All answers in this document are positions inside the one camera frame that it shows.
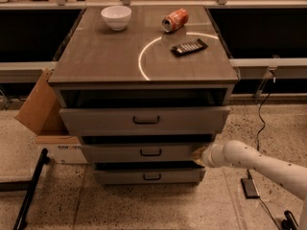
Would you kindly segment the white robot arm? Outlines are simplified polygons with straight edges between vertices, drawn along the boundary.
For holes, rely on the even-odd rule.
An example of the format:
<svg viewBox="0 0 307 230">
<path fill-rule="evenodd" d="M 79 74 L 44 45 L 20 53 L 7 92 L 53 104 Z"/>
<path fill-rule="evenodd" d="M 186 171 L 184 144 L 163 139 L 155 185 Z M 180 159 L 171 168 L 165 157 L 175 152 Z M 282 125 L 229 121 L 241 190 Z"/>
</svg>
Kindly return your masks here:
<svg viewBox="0 0 307 230">
<path fill-rule="evenodd" d="M 307 230 L 307 168 L 261 154 L 237 140 L 224 145 L 210 143 L 196 149 L 191 159 L 208 168 L 242 168 L 255 170 L 304 201 L 297 230 Z"/>
</svg>

